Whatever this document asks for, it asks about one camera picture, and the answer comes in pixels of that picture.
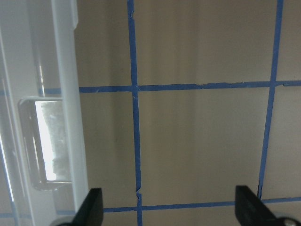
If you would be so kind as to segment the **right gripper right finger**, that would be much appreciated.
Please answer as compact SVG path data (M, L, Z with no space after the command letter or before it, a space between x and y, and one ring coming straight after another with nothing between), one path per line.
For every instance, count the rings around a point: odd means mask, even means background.
M248 186L235 188L235 216L241 226L276 226L276 216Z

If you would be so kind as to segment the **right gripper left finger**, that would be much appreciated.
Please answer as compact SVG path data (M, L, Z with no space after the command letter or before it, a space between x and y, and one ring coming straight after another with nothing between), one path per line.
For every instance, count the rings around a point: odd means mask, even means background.
M72 226L101 226L103 223L103 194L101 188L92 188L73 218Z

